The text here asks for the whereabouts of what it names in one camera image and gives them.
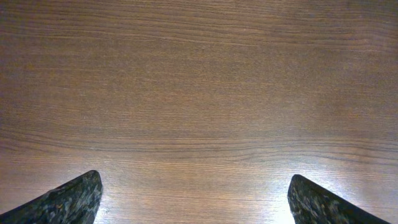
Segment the wood grain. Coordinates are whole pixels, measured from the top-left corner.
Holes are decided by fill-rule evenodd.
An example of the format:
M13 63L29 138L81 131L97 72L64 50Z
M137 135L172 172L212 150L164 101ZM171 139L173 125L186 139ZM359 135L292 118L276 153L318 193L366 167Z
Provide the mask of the wood grain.
M96 223L293 223L293 174L398 222L397 11L3 1L0 213L96 169Z

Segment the brown wood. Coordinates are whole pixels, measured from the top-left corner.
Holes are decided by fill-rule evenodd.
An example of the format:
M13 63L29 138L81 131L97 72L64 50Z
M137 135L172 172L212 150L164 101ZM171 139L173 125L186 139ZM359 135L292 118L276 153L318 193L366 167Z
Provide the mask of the brown wood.
M293 174L398 222L397 1L1 4L0 213L96 169L96 223L293 223Z

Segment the dark speckled object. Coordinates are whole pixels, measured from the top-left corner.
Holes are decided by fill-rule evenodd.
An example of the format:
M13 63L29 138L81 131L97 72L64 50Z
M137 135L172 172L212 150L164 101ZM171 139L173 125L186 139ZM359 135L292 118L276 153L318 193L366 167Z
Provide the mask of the dark speckled object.
M0 223L92 224L102 196L100 174L91 170L0 215Z
M301 175L292 177L287 199L296 224L388 223Z

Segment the black plastic part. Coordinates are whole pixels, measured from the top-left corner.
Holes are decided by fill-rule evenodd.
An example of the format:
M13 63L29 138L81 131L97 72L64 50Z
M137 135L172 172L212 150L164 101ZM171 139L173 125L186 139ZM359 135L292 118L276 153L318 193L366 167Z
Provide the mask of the black plastic part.
M296 224L388 224L301 175L294 175L287 193Z
M100 174L91 170L32 201L0 215L0 223L92 224L100 206Z

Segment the wooden surface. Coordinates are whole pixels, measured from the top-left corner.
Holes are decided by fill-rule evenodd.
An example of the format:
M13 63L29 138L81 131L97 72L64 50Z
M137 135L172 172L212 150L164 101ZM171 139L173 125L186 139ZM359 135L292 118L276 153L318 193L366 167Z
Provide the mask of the wooden surface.
M302 174L398 223L397 1L2 1L0 213L293 223Z

